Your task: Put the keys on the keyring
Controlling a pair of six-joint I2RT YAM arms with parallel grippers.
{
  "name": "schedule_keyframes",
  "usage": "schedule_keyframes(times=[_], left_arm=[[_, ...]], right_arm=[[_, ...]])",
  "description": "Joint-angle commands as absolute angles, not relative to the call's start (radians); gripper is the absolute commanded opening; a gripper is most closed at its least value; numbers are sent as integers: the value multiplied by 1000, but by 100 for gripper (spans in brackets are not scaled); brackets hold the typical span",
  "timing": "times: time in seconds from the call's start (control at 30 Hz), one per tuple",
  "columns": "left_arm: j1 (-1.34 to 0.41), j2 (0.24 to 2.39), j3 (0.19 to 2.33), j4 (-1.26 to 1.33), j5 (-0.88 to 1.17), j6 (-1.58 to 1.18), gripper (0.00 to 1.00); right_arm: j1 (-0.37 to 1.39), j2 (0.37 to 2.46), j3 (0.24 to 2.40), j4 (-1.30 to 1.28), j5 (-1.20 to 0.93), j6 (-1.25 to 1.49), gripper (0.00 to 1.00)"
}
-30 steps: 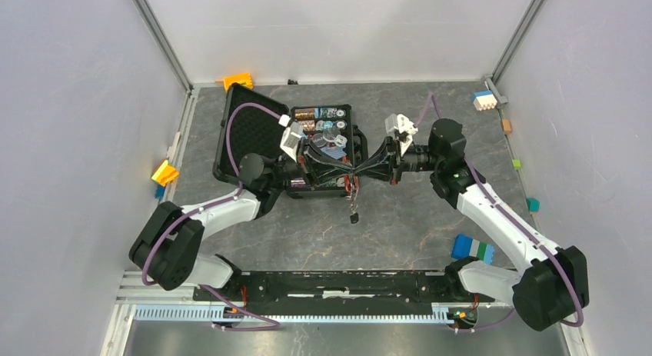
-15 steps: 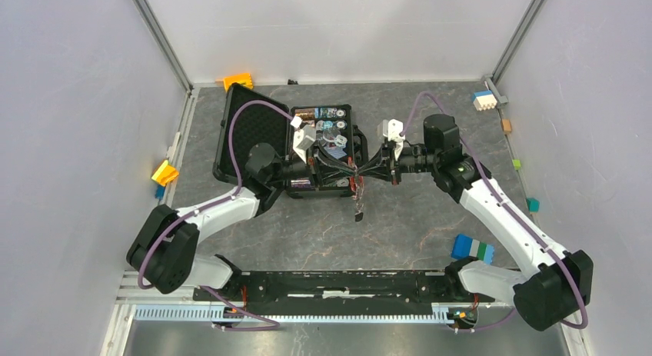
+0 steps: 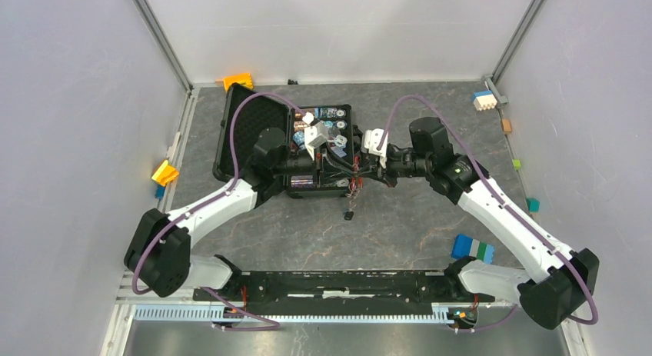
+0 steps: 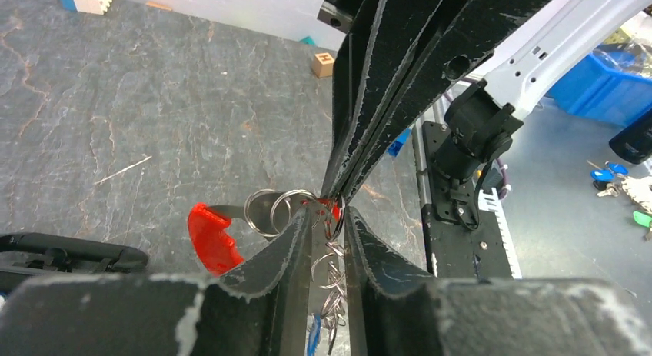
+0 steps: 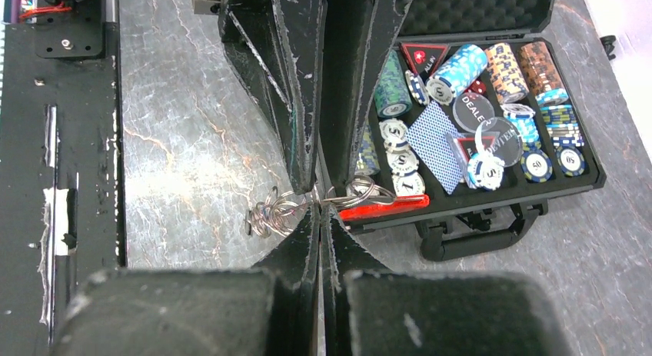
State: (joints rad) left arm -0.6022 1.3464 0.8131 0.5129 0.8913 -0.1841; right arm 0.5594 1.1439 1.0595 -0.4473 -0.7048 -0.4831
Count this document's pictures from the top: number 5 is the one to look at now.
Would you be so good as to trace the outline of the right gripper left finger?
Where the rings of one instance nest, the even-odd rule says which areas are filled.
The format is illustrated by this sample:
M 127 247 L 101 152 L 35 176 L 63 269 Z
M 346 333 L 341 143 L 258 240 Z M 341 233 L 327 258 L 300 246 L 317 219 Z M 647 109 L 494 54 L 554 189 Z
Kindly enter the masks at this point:
M 320 210 L 245 269 L 98 271 L 53 355 L 314 355 Z

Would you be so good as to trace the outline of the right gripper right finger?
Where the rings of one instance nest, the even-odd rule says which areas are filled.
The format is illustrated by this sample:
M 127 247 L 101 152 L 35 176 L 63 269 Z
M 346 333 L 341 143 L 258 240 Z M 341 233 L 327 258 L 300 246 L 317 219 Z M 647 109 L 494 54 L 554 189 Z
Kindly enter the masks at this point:
M 321 210 L 329 355 L 570 355 L 544 289 L 509 271 L 392 271 Z

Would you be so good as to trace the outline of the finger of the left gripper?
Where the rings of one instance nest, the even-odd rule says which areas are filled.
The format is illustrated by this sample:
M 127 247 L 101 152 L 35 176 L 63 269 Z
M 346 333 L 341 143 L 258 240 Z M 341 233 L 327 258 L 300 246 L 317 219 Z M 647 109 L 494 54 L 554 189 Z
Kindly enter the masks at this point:
M 226 57 L 281 143 L 295 193 L 315 183 L 326 0 L 221 0 Z
M 331 186 L 354 177 L 381 71 L 414 0 L 326 0 L 320 137 Z

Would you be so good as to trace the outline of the red keyring carabiner with rings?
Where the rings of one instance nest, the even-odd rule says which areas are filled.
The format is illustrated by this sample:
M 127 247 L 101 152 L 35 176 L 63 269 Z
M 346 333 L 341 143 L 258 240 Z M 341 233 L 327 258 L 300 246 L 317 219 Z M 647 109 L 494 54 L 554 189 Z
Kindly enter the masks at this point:
M 274 186 L 263 200 L 244 213 L 244 233 L 261 238 L 272 235 L 285 238 L 293 232 L 294 223 L 313 207 L 333 208 L 342 221 L 355 222 L 421 210 L 431 202 L 425 194 L 397 195 L 364 175 L 355 175 L 346 189 L 351 193 L 345 196 L 335 195 L 334 188 L 320 195 L 317 187 L 297 195 L 293 191 L 281 193 Z

